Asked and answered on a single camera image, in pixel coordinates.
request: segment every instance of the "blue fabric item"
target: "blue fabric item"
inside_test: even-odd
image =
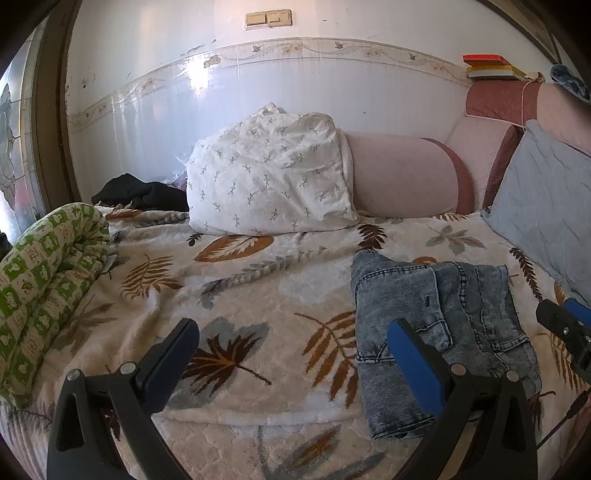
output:
[[[413,392],[421,410],[439,418],[445,407],[445,390],[414,342],[394,321],[388,328],[388,349]]]
[[[591,158],[529,120],[484,221],[591,304]]]
[[[514,370],[528,397],[541,388],[537,359],[519,326],[504,265],[416,265],[374,251],[355,255],[351,292],[357,307],[358,373],[372,438],[424,435],[421,411],[387,345],[392,320],[405,318],[451,365],[500,377]]]
[[[568,299],[564,302],[562,308],[567,312],[572,313],[587,327],[591,328],[591,310],[581,305],[578,301],[575,299]]]
[[[575,97],[580,98],[585,103],[591,103],[589,89],[566,65],[562,65],[561,63],[554,65],[550,70],[550,76],[556,83],[575,95]]]

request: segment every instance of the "pink bolster cushion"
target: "pink bolster cushion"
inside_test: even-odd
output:
[[[465,116],[457,123],[447,146],[470,172],[476,210],[492,205],[522,136],[521,128],[503,120]]]
[[[400,135],[346,135],[353,154],[358,210],[397,218],[474,211],[470,174],[460,157],[442,143]]]
[[[480,80],[468,90],[466,115],[520,126],[537,120],[548,135],[591,156],[591,105],[556,83]]]

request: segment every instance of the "denim jacket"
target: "denim jacket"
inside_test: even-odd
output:
[[[359,252],[351,267],[357,305],[358,371],[372,438],[423,436],[433,422],[421,411],[392,358],[386,332],[403,317],[448,364],[475,375],[519,374],[528,397],[541,379],[521,329],[506,266],[448,262],[417,265]]]

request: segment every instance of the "rolled green quilt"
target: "rolled green quilt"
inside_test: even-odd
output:
[[[0,396],[30,402],[46,350],[105,265],[108,223],[71,203],[33,224],[0,262]]]

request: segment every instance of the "sofa armrest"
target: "sofa armrest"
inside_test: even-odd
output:
[[[522,136],[520,127],[503,120],[465,116],[457,123],[446,144],[472,176],[475,210],[492,205]]]

